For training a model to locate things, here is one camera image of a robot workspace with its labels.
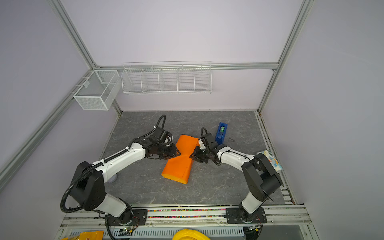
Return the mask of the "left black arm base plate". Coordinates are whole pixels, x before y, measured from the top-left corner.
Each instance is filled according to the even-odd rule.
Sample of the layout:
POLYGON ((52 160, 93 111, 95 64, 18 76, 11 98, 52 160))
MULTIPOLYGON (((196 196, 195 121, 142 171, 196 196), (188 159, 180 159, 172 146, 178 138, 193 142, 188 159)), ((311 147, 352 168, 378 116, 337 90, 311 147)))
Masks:
POLYGON ((125 210, 120 217, 107 215, 109 226, 143 226, 146 224, 148 209, 125 210))

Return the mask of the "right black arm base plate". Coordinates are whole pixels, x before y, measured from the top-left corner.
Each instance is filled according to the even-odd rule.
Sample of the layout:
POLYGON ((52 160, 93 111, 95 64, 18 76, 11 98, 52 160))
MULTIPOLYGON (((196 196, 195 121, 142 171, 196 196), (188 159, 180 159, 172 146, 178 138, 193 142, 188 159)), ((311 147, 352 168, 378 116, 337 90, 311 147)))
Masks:
POLYGON ((251 214, 243 207, 226 208, 224 217, 228 224, 264 224, 267 222, 265 210, 261 207, 251 214))

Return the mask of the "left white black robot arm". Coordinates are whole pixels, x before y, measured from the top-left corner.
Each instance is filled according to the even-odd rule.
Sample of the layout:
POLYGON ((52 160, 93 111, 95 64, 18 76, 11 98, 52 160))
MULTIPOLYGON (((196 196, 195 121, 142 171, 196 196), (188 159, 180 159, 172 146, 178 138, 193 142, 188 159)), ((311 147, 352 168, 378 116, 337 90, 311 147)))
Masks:
POLYGON ((166 115, 161 115, 148 133, 131 140, 123 150, 88 163, 80 163, 60 202, 63 213, 80 210, 97 212, 128 225, 134 219, 132 207, 106 192, 105 184, 118 172, 142 159, 168 160, 180 156, 173 136, 165 130, 166 115))

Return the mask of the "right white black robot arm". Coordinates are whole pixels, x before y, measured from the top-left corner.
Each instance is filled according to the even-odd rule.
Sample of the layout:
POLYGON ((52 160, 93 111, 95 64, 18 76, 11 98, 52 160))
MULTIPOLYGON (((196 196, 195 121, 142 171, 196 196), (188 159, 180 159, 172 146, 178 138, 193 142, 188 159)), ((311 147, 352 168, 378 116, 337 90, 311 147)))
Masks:
POLYGON ((283 184, 279 175, 282 171, 278 168, 279 164, 274 165, 266 153, 250 155, 235 151, 224 144, 220 145, 204 127, 201 128, 199 145, 190 158, 205 164, 212 161, 217 166, 227 164, 244 174, 249 192, 239 204, 238 212, 231 217, 245 223, 256 218, 257 210, 283 184))

